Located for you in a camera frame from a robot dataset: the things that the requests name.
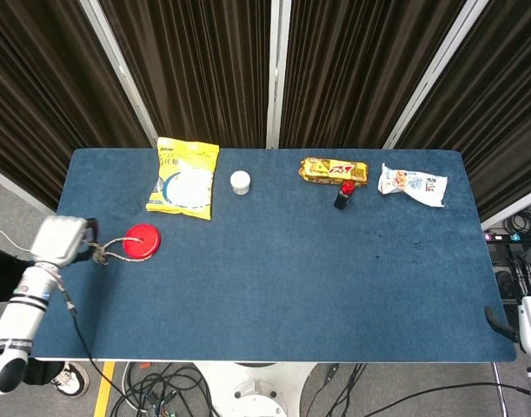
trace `snack bag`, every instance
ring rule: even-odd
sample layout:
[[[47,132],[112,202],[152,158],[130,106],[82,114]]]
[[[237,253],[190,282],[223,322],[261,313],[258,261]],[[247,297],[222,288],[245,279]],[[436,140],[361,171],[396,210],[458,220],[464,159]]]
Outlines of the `snack bag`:
[[[442,197],[447,189],[447,177],[424,172],[390,169],[383,163],[379,184],[381,194],[405,192],[414,200],[431,207],[444,207]]]
[[[300,162],[298,174],[309,182],[342,184],[354,182],[356,187],[368,183],[368,165],[363,162],[337,161],[308,157]]]
[[[160,137],[157,152],[159,178],[145,206],[147,211],[211,220],[211,190],[219,147]]]

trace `cable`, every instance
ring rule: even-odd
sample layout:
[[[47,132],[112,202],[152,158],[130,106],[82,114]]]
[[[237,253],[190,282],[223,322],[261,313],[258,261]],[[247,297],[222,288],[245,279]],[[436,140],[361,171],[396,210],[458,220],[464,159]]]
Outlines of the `cable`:
[[[20,245],[15,244],[14,241],[13,241],[12,239],[10,239],[10,238],[8,237],[8,235],[6,235],[1,229],[0,229],[0,234],[3,235],[3,236],[6,238],[6,240],[7,240],[8,242],[10,242],[10,244],[11,244],[12,246],[14,246],[14,248],[20,249],[20,250],[22,250],[23,252],[31,252],[29,249],[22,248]]]
[[[325,375],[325,381],[323,382],[323,385],[321,388],[319,388],[316,392],[314,397],[311,399],[311,402],[308,406],[308,411],[306,412],[306,417],[309,415],[309,410],[311,410],[312,406],[314,405],[315,399],[317,398],[317,395],[335,378],[336,371],[338,371],[339,366],[341,366],[340,363],[334,363],[330,366],[327,374]]]
[[[333,406],[329,409],[326,414],[326,417],[333,417],[333,413],[343,402],[346,402],[346,404],[344,405],[344,409],[342,411],[341,416],[344,417],[346,415],[346,413],[348,412],[348,408],[350,407],[350,395],[352,393],[352,390],[362,377],[367,366],[367,363],[356,363],[354,365],[354,369],[352,370],[352,373],[348,378],[346,386],[336,398],[335,404],[333,404]]]
[[[117,259],[120,259],[121,261],[127,261],[127,262],[143,262],[147,261],[152,255],[145,256],[141,259],[136,258],[127,258],[125,256],[115,254],[114,252],[109,252],[107,250],[107,247],[110,245],[116,243],[116,242],[125,242],[125,241],[133,241],[133,242],[141,242],[142,239],[139,239],[137,237],[117,237],[116,239],[113,239],[112,241],[105,243],[104,245],[100,245],[97,242],[84,242],[88,246],[91,246],[95,248],[95,251],[92,255],[93,260],[98,263],[99,265],[107,265],[107,256],[114,256]]]
[[[99,369],[97,367],[96,363],[93,361],[93,358],[91,357],[91,352],[90,352],[90,350],[88,348],[88,345],[86,344],[85,339],[83,338],[82,333],[80,332],[80,328],[77,326],[77,318],[76,318],[76,316],[74,314],[72,315],[72,320],[74,322],[74,328],[76,329],[77,337],[80,339],[80,342],[82,343],[82,346],[83,346],[83,350],[85,351],[85,354],[88,356],[88,359],[90,360],[91,365],[93,365],[93,367],[95,368],[97,373],[100,374],[116,391],[118,391],[120,394],[122,394],[121,389],[119,387],[117,387],[113,383],[113,381],[111,381],[109,378],[107,378],[105,376],[105,374],[101,371],[101,369]]]
[[[321,388],[319,388],[316,392],[315,392],[315,395],[314,395],[314,398],[311,399],[311,402],[309,403],[309,407],[308,407],[308,411],[306,412],[306,417],[308,417],[309,415],[309,410],[311,410],[311,406],[314,405],[314,402],[315,402],[315,398],[317,398],[317,395],[319,395],[319,393],[327,386],[327,384],[323,384],[323,386]]]
[[[511,215],[502,222],[502,225],[509,234],[531,235],[531,207]]]
[[[121,388],[123,389],[122,393],[123,393],[124,396],[126,396],[126,388],[124,387],[124,380],[125,380],[126,373],[127,373],[127,371],[128,371],[128,368],[129,368],[130,363],[132,363],[132,362],[128,362],[128,363],[126,363],[126,367],[124,368],[124,372],[123,372],[123,381],[122,381],[122,383],[121,383]],[[132,403],[129,401],[128,397],[126,397],[125,400],[126,400],[126,403],[129,405],[130,408],[132,408],[132,409],[135,410],[135,411],[139,411],[139,407],[134,406],[134,404],[132,404]],[[143,413],[143,414],[146,414],[146,413],[147,413],[147,410],[142,410],[142,413]]]
[[[113,406],[110,412],[110,416],[117,417],[119,415],[118,412],[120,410],[120,406],[126,401],[126,399],[132,399],[135,396],[137,396],[136,400],[139,404],[137,413],[138,416],[142,415],[141,411],[139,410],[142,410],[146,407],[147,400],[149,400],[151,406],[157,412],[157,415],[160,415],[162,411],[160,409],[161,405],[170,402],[176,396],[178,396],[178,398],[180,398],[183,402],[183,405],[186,408],[188,415],[193,415],[191,409],[189,408],[188,402],[183,396],[183,392],[196,388],[202,393],[202,396],[205,399],[206,405],[209,410],[209,417],[219,416],[219,413],[216,411],[212,404],[209,385],[207,384],[205,378],[203,378],[203,375],[201,374],[199,369],[194,366],[188,365],[180,367],[172,374],[165,375],[171,365],[172,363],[170,363],[160,374],[148,374],[141,381],[137,382],[134,385],[131,385],[131,383],[129,383],[131,382],[130,374],[132,367],[128,367],[127,372],[124,375],[126,375],[125,383],[128,384],[129,387],[126,387],[124,393],[121,394],[121,397],[116,401],[115,405]],[[187,372],[194,373],[195,375],[192,376],[190,374],[187,374]],[[178,385],[178,383],[173,382],[173,379],[175,378],[185,379],[189,382],[189,384],[184,384],[180,386]],[[155,394],[155,391],[153,391],[153,388],[156,387],[158,384],[163,384],[163,389],[161,390],[160,396],[157,396]],[[173,388],[173,391],[167,394],[167,388]]]
[[[401,402],[410,400],[411,398],[414,398],[414,397],[419,397],[420,395],[434,393],[435,391],[442,391],[444,389],[455,389],[455,388],[464,388],[464,387],[483,387],[483,386],[509,388],[509,389],[518,391],[519,393],[529,395],[529,390],[527,390],[526,388],[515,387],[513,385],[508,385],[508,384],[497,384],[495,382],[470,382],[468,384],[447,385],[444,387],[426,389],[425,391],[420,391],[419,393],[408,395],[404,398],[399,399],[398,401],[393,402],[392,404],[389,404],[383,408],[379,408],[378,410],[375,410],[373,413],[366,414],[363,417],[371,417],[372,415],[388,410],[389,408],[394,407],[395,405],[400,404]]]

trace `small white container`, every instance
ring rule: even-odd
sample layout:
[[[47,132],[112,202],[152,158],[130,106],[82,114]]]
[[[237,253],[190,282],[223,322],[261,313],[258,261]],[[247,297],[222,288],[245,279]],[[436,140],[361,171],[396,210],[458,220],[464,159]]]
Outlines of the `small white container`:
[[[249,174],[246,171],[236,171],[230,176],[230,185],[238,195],[248,193],[250,181]]]

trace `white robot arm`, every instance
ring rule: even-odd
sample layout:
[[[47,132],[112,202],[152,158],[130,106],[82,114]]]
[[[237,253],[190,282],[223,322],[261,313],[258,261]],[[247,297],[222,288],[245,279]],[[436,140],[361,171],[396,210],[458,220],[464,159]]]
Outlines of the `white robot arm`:
[[[90,258],[78,254],[86,230],[96,240],[95,220],[76,217],[47,217],[31,247],[35,265],[23,272],[12,298],[0,318],[0,394],[7,394],[22,382],[33,348],[33,338],[55,288],[63,289],[58,274],[73,261]]]
[[[519,329],[516,330],[500,323],[494,311],[489,307],[485,307],[485,316],[495,332],[520,343],[521,349],[531,358],[531,265],[522,259],[517,259],[511,262],[511,269],[518,294]],[[527,372],[531,395],[531,367],[527,369]]]

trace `curtain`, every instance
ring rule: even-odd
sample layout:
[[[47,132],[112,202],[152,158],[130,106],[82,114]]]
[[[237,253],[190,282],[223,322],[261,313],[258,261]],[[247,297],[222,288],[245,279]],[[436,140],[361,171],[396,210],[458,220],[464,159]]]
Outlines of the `curtain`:
[[[102,0],[160,136],[263,148],[270,0]]]
[[[148,147],[76,2],[0,2],[0,172],[55,209],[72,152]]]
[[[482,220],[531,192],[531,2],[489,2],[397,146],[462,152]]]
[[[295,0],[280,146],[380,148],[463,3]]]

